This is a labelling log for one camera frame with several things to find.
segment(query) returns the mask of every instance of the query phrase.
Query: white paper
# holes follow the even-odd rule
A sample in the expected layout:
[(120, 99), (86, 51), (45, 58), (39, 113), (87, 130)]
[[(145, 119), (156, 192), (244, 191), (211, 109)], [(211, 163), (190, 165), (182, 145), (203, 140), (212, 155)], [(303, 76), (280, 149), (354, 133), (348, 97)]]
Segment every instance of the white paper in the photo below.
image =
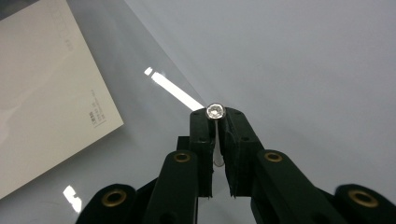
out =
[(122, 125), (64, 0), (0, 21), (0, 198)]

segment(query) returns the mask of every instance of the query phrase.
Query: bolt head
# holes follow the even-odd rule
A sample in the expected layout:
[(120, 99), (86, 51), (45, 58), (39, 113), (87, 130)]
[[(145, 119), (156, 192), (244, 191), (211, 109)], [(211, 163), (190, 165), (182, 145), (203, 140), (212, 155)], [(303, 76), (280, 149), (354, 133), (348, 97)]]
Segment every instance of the bolt head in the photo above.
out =
[(209, 119), (222, 119), (225, 117), (225, 107), (221, 104), (209, 105), (206, 109), (206, 115)]

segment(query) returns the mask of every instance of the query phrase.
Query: white card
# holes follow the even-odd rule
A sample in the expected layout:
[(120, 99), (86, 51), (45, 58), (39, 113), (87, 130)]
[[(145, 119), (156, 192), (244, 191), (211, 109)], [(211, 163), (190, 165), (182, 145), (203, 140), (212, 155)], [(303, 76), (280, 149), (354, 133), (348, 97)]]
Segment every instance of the white card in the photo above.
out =
[(0, 21), (0, 198), (121, 125), (65, 0)]

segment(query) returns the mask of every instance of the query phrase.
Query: glossy surface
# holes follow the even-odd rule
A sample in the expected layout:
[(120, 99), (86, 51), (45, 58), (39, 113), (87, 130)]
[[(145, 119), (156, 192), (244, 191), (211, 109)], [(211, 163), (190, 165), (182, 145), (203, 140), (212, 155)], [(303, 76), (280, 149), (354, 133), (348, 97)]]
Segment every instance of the glossy surface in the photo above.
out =
[[(125, 125), (1, 200), (0, 223), (74, 223), (69, 201), (155, 178), (191, 112), (155, 72), (201, 105), (244, 111), (318, 187), (361, 184), (396, 203), (393, 1), (69, 4)], [(255, 223), (223, 167), (213, 195), (198, 223)]]

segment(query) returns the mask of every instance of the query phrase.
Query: brass insert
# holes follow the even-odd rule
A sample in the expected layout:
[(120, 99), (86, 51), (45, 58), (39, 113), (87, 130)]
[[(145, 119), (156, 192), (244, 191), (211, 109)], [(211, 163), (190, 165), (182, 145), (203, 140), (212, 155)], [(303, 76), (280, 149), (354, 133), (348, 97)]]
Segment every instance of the brass insert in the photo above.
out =
[(191, 156), (189, 154), (186, 154), (186, 153), (177, 153), (174, 156), (174, 159), (175, 159), (175, 161), (178, 161), (178, 162), (186, 162), (186, 161), (189, 161), (191, 159)]
[(122, 204), (126, 199), (126, 192), (122, 189), (113, 189), (102, 198), (102, 204), (106, 207), (115, 207)]
[(264, 157), (268, 161), (273, 161), (273, 162), (279, 162), (283, 160), (283, 158), (275, 152), (267, 152), (265, 153)]
[(379, 205), (379, 202), (375, 197), (360, 189), (352, 189), (347, 193), (347, 195), (353, 202), (365, 207), (375, 208)]

